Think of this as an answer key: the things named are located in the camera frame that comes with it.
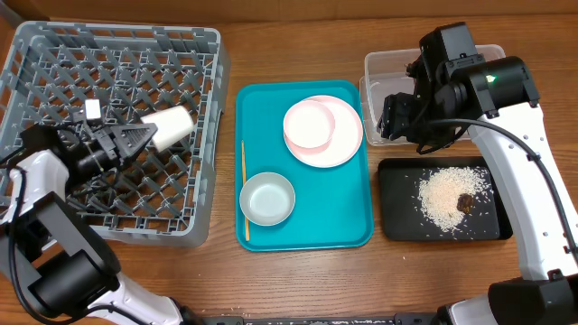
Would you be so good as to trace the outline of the brown food scrap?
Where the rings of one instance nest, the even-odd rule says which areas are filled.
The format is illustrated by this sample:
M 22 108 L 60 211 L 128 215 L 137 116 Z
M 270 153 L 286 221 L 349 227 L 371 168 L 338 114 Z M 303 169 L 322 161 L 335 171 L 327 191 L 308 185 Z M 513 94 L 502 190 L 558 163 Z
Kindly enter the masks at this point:
M 474 198 L 468 193 L 461 194 L 458 198 L 456 209 L 464 214 L 470 214 L 473 207 Z

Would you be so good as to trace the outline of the white cup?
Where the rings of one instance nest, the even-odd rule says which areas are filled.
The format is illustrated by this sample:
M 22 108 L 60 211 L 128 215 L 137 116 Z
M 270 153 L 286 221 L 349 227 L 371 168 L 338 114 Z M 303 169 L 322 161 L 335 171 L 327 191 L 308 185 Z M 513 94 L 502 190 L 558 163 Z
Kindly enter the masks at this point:
M 143 124 L 156 125 L 157 131 L 152 142 L 159 152 L 176 144 L 195 130 L 193 119 L 184 106 L 157 111 L 143 116 L 141 121 Z

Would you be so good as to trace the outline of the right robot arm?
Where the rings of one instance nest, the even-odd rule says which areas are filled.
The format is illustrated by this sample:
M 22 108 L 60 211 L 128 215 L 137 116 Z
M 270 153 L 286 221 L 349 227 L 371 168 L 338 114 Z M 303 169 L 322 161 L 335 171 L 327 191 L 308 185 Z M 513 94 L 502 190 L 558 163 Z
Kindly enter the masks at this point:
M 468 26 L 438 27 L 406 73 L 412 94 L 385 99 L 377 130 L 420 154 L 468 134 L 498 188 L 519 254 L 518 278 L 441 307 L 437 324 L 574 324 L 577 213 L 545 135 L 540 96 L 525 62 L 486 60 Z

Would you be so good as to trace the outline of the grey bowl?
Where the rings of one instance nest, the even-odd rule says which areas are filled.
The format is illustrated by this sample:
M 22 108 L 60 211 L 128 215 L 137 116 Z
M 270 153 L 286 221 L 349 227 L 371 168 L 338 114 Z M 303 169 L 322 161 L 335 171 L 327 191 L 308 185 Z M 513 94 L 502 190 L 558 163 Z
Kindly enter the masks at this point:
M 283 175 L 261 172 L 243 185 L 238 201 L 248 221 L 261 227 L 272 227 L 292 214 L 296 195 L 292 183 Z

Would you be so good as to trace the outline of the pile of rice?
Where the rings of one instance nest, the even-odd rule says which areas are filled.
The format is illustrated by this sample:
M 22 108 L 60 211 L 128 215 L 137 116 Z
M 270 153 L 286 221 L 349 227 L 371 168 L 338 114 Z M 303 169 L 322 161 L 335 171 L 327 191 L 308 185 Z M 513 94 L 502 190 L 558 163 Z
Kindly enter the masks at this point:
M 447 167 L 424 170 L 417 185 L 415 210 L 422 213 L 426 221 L 433 223 L 443 234 L 455 236 L 462 225 L 482 203 L 491 203 L 493 193 L 489 171 L 482 167 Z M 456 209 L 461 194 L 474 198 L 470 214 Z

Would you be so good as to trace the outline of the small pink plate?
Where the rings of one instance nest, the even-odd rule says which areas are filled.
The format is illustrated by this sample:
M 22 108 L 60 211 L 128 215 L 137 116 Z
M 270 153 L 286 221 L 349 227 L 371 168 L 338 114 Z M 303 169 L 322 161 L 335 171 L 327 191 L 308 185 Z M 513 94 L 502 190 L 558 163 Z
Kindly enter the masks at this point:
M 299 148 L 318 149 L 329 144 L 335 124 L 333 113 L 324 104 L 315 100 L 302 100 L 286 112 L 284 136 Z

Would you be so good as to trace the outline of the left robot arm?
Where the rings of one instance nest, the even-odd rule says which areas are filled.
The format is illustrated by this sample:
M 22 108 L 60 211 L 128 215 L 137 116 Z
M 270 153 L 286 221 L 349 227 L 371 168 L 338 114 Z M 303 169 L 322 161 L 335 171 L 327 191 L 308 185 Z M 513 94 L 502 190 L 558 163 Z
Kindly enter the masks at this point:
M 43 324 L 197 323 L 188 307 L 125 276 L 108 243 L 66 202 L 80 185 L 127 169 L 148 144 L 163 151 L 193 129 L 183 106 L 108 125 L 98 100 L 88 99 L 69 122 L 21 133 L 22 147 L 1 162 L 13 184 L 1 220 L 1 271 L 30 316 Z

